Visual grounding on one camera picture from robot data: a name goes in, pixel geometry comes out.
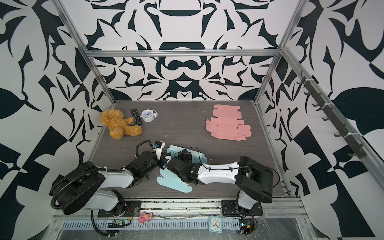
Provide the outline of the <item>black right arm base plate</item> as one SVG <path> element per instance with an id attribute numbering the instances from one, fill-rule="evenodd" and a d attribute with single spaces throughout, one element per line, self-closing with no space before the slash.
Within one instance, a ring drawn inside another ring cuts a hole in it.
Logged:
<path id="1" fill-rule="evenodd" d="M 247 210 L 239 207 L 236 200 L 222 200 L 221 209 L 224 217 L 259 217 L 264 213 L 260 202 L 256 202 L 251 210 Z"/>

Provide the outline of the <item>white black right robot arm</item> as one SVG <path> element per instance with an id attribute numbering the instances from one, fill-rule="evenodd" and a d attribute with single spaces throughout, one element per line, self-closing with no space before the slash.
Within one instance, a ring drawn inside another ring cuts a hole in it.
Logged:
<path id="1" fill-rule="evenodd" d="M 274 173 L 272 168 L 262 165 L 249 157 L 231 164 L 209 165 L 203 163 L 198 154 L 198 161 L 193 162 L 193 154 L 186 149 L 164 157 L 163 167 L 186 184 L 231 184 L 240 191 L 237 207 L 251 210 L 256 203 L 273 202 Z"/>

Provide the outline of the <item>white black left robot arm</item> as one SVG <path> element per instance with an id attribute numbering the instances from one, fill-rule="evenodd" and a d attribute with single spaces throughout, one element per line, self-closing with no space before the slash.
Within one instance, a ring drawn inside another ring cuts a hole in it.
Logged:
<path id="1" fill-rule="evenodd" d="M 135 148 L 135 159 L 121 169 L 97 167 L 86 162 L 75 170 L 56 180 L 51 188 L 51 208 L 71 215 L 81 209 L 103 210 L 113 217 L 127 213 L 129 207 L 118 188 L 133 188 L 157 167 L 162 166 L 162 151 L 165 143 L 146 141 L 151 151 L 139 153 L 139 143 Z"/>

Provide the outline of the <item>light blue paper box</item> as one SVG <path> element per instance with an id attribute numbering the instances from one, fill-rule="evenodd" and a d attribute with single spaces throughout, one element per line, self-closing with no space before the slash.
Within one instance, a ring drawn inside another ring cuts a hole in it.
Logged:
<path id="1" fill-rule="evenodd" d="M 197 185 L 197 171 L 200 164 L 207 163 L 207 158 L 197 147 L 182 148 L 171 145 L 163 156 L 160 176 L 157 183 L 163 187 L 182 193 L 190 193 Z"/>

